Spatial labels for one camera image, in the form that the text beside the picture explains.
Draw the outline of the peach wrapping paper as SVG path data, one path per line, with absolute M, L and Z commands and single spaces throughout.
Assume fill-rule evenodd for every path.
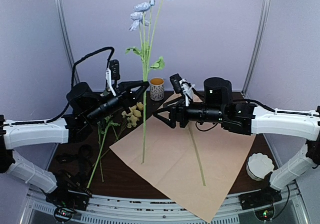
M 193 122 L 170 128 L 150 117 L 111 146 L 134 172 L 206 222 L 218 212 L 254 142 L 254 136 Z

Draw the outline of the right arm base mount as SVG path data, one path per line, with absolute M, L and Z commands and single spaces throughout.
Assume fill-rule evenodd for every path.
M 271 221 L 275 217 L 275 203 L 282 200 L 281 192 L 271 187 L 239 196 L 242 210 L 253 209 L 260 221 Z

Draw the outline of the pink fake flower stem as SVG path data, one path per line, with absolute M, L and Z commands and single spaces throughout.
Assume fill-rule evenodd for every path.
M 174 164 L 175 178 L 183 186 L 189 188 L 205 188 L 206 178 L 203 168 L 198 141 L 196 139 L 196 122 L 190 121 L 185 128 L 178 128 L 175 137 L 174 155 L 177 161 Z

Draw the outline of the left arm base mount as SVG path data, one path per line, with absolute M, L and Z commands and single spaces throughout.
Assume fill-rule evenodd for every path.
M 85 211 L 92 191 L 80 183 L 72 183 L 66 180 L 58 180 L 57 187 L 51 192 L 45 192 L 45 200 L 55 206 L 53 216 L 58 223 L 70 221 L 77 210 Z

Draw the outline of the yellow fake flower stem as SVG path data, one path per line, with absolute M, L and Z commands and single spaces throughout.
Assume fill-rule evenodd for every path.
M 113 121 L 113 116 L 109 115 L 107 117 L 105 117 L 102 121 L 100 121 L 98 123 L 97 126 L 97 133 L 98 133 L 98 146 L 99 146 L 99 152 L 97 155 L 97 159 L 95 161 L 95 163 L 93 164 L 93 169 L 92 169 L 92 173 L 91 176 L 89 178 L 88 184 L 87 184 L 87 188 L 90 187 L 94 174 L 96 172 L 97 166 L 100 163 L 100 159 L 101 159 L 101 155 L 102 155 L 102 151 L 104 148 L 104 144 L 105 144 L 105 140 L 106 140 L 106 135 L 108 133 L 109 128 L 113 128 L 113 127 L 117 127 L 119 126 L 119 123 L 116 123 Z

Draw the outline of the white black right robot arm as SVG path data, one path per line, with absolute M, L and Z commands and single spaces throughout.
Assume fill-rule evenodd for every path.
M 305 145 L 286 164 L 273 171 L 268 185 L 256 194 L 260 204 L 268 204 L 291 181 L 308 169 L 319 165 L 319 109 L 310 111 L 292 111 L 273 109 L 256 100 L 239 99 L 232 96 L 232 84 L 220 77 L 211 77 L 204 81 L 204 100 L 192 100 L 196 93 L 193 85 L 172 75 L 170 82 L 177 94 L 174 99 L 153 113 L 154 117 L 170 128 L 177 125 L 185 128 L 191 121 L 199 124 L 212 123 L 231 133 L 279 134 L 304 138 Z

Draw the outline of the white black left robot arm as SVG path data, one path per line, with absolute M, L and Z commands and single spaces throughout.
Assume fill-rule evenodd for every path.
M 76 67 L 86 59 L 104 51 L 110 54 L 106 61 L 107 95 L 94 92 L 87 82 L 75 83 Z M 72 201 L 72 195 L 66 191 L 65 184 L 58 176 L 45 171 L 23 158 L 15 148 L 45 143 L 78 143 L 87 139 L 92 126 L 118 110 L 129 113 L 130 108 L 149 87 L 147 81 L 124 81 L 120 79 L 119 62 L 111 57 L 113 47 L 103 47 L 74 62 L 71 73 L 71 88 L 66 95 L 67 104 L 60 114 L 51 119 L 32 121 L 13 121 L 0 117 L 0 170 L 11 174 L 26 183 L 40 188 L 61 206 Z

